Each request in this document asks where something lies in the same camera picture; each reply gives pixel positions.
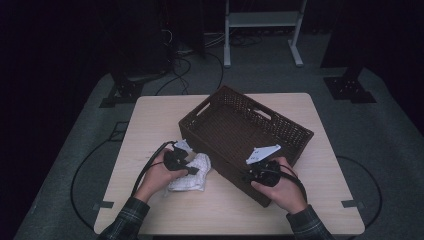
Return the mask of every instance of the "hand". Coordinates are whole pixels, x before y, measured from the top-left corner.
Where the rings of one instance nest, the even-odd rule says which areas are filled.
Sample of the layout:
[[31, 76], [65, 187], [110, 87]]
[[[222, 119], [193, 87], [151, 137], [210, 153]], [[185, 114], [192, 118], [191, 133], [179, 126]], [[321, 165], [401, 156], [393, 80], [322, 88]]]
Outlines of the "hand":
[[[280, 165], [290, 168], [294, 172], [287, 163], [286, 158], [279, 157], [273, 160], [277, 161]], [[285, 167], [280, 166], [280, 171], [293, 175]], [[280, 208], [287, 210], [290, 214], [303, 211], [308, 206], [299, 187], [286, 178], [280, 178], [280, 181], [274, 187], [268, 187], [255, 181], [252, 181], [251, 184], [253, 188], [273, 200]]]
[[147, 203], [150, 197], [168, 186], [168, 184], [175, 179], [188, 174], [187, 170], [169, 171], [163, 164], [165, 152], [171, 151], [165, 148], [153, 160], [151, 167], [144, 175], [143, 182], [134, 194], [135, 198]]

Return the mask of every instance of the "basket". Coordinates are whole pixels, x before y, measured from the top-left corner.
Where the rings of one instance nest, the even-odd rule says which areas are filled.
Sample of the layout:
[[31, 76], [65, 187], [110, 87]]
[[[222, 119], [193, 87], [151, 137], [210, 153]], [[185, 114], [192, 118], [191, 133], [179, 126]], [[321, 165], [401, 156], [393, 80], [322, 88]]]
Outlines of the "basket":
[[194, 152], [207, 154], [220, 175], [263, 207], [271, 200], [243, 181], [250, 169], [246, 159], [253, 148], [279, 144], [281, 149], [270, 158], [284, 156], [294, 166], [314, 134], [227, 86], [205, 99], [178, 124]]

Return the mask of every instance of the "sleeve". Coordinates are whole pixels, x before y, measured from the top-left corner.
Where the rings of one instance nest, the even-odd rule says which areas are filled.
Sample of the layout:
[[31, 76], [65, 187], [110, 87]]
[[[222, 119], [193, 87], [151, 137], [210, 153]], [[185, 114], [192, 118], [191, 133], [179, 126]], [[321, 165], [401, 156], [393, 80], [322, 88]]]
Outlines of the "sleeve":
[[143, 219], [150, 207], [138, 200], [129, 198], [115, 221], [97, 237], [98, 240], [134, 240], [137, 239]]
[[334, 239], [311, 205], [296, 214], [287, 214], [287, 220], [298, 240]]

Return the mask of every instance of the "gray carpet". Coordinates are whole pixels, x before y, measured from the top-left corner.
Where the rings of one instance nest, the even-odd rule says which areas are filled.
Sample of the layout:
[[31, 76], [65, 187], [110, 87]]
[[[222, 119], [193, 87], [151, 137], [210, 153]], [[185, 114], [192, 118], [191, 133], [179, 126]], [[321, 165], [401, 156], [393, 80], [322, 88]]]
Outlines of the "gray carpet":
[[[354, 160], [339, 158], [339, 163], [352, 195], [360, 205], [364, 223], [372, 223], [356, 239], [422, 239], [423, 137], [391, 97], [384, 82], [367, 69], [362, 71], [359, 81], [377, 103], [352, 104], [347, 100], [333, 100], [323, 78], [340, 76], [345, 69], [319, 67], [329, 36], [300, 35], [298, 47], [305, 64], [303, 68], [295, 67], [287, 36], [265, 37], [262, 43], [249, 48], [232, 48], [232, 67], [224, 70], [222, 84], [243, 93], [310, 94], [335, 154]], [[223, 60], [222, 47], [208, 51]], [[213, 93], [221, 75], [217, 59], [210, 55], [205, 59], [196, 55], [185, 59], [191, 63], [190, 71], [184, 75], [189, 83], [188, 94]], [[186, 62], [177, 60], [175, 70], [181, 74], [187, 66]], [[169, 73], [147, 83], [142, 95], [154, 95], [174, 77]], [[116, 122], [130, 120], [134, 104], [99, 108], [112, 85], [110, 75], [99, 80], [15, 239], [96, 238], [96, 234], [74, 213], [70, 186], [80, 163], [109, 137]], [[159, 95], [182, 93], [186, 93], [184, 86], [176, 80]], [[103, 198], [120, 144], [105, 143], [82, 165], [75, 179], [75, 205], [89, 225], [95, 222], [96, 206]], [[380, 205], [381, 211], [374, 221]]]

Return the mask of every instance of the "crumpled white cloth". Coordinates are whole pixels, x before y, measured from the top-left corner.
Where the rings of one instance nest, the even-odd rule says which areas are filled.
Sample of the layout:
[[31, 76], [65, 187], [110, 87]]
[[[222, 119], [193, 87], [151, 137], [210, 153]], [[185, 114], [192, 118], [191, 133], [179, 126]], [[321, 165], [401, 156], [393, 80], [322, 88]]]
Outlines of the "crumpled white cloth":
[[198, 153], [187, 166], [198, 168], [199, 171], [196, 175], [187, 175], [172, 181], [168, 185], [169, 191], [205, 191], [206, 174], [211, 169], [209, 156], [204, 153]]

